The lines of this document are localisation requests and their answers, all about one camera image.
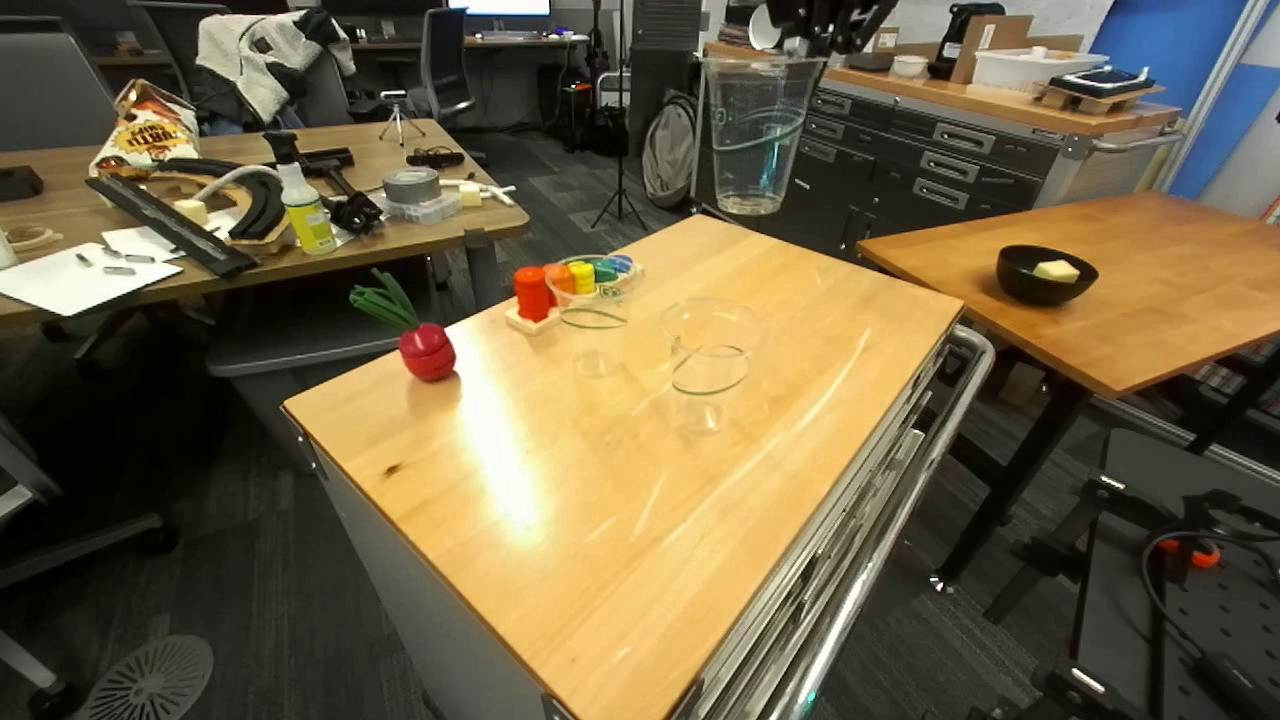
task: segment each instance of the bottle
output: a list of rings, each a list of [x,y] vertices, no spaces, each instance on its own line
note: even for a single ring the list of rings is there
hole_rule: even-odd
[[[280,175],[280,204],[293,229],[293,244],[303,254],[322,254],[336,246],[336,231],[328,221],[328,208],[321,204],[321,191],[306,182],[299,165],[274,165]]]

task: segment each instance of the green object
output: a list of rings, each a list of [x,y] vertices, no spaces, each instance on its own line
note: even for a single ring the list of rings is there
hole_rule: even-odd
[[[355,284],[349,302],[390,333],[412,333],[420,325],[416,302],[401,287],[401,279],[385,266],[373,266],[374,287]]]

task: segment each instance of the black bowl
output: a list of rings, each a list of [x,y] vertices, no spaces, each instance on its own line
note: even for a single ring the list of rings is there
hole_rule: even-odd
[[[1079,274],[1071,284],[1040,279],[1034,263],[1043,263],[1043,258],[1066,258]],[[1061,251],[1061,246],[1008,244],[1008,246],[1001,246],[997,279],[1019,302],[1066,302],[1079,290],[1087,290],[1087,284],[1096,284],[1096,266],[1079,254]]]

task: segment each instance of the box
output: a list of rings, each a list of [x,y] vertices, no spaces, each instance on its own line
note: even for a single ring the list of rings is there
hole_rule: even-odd
[[[1040,97],[1049,74],[1079,74],[1105,60],[1108,56],[1091,56],[1091,53],[990,46],[990,53],[974,53],[972,84],[1031,100]]]

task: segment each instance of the wooden tabletop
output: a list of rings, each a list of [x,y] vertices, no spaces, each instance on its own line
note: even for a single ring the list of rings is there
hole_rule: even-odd
[[[412,147],[454,147],[454,141],[431,121],[412,121],[412,126],[424,131],[424,136],[412,136]],[[397,168],[406,168],[405,165],[406,147],[380,141],[380,131],[385,131],[385,122],[299,126],[294,142],[299,142],[299,151],[350,147],[355,165],[345,175],[355,189],[373,191],[385,182],[385,175],[390,175]],[[136,229],[136,221],[106,208],[83,182],[92,155],[97,155],[97,147],[0,151],[0,168],[31,165],[45,179],[38,197],[0,204],[0,229],[34,225],[34,229],[53,229],[64,236],[64,239],[17,244],[19,258],[97,239],[102,229]],[[201,155],[234,161],[234,165],[262,165],[262,161],[271,161],[271,147],[262,142],[259,131],[204,136]],[[488,179],[472,161],[465,168],[453,168],[448,175],[468,175],[468,173],[476,179]],[[299,254],[294,246],[286,246],[280,254],[259,258],[259,266],[253,266],[234,279],[216,279],[201,263],[185,258],[179,274],[136,290],[132,302],[185,301],[185,297],[209,297],[209,290],[222,290],[222,287],[274,284],[274,279],[293,279],[293,274],[321,274],[321,271],[339,271],[339,266],[424,254],[424,251],[435,251],[435,246],[448,246],[461,239],[511,236],[522,225],[529,225],[529,215],[519,204],[482,201],[476,208],[465,208],[465,211],[454,211],[448,221],[431,221],[431,225],[385,225],[380,236],[350,239],[350,244],[336,246],[330,254]],[[3,316],[31,316],[31,307],[0,297],[0,318]]]
[[[1082,254],[1063,307],[997,287],[1005,244]],[[1100,395],[1139,390],[1280,333],[1280,229],[1173,197],[1110,197],[860,244],[897,274],[959,297],[988,333]]]
[[[908,100],[922,100],[933,108],[950,108],[950,112],[968,112],[968,115],[988,115],[988,121],[1008,121],[1019,126],[1052,131],[1052,136],[1087,136],[1087,141],[1117,136],[1117,131],[1161,131],[1176,121],[1176,108],[1166,108],[1166,104],[1139,104],[1132,112],[1082,115],[1082,112],[1043,108],[1024,97],[1001,91],[1001,87],[827,67],[822,87],[838,87],[838,84],[878,91],[888,100],[908,97]]]
[[[938,349],[959,302],[720,221],[630,246],[627,325],[448,327],[461,374],[401,357],[286,398],[373,502],[584,720],[663,716]],[[667,388],[680,302],[764,333],[722,430]]]

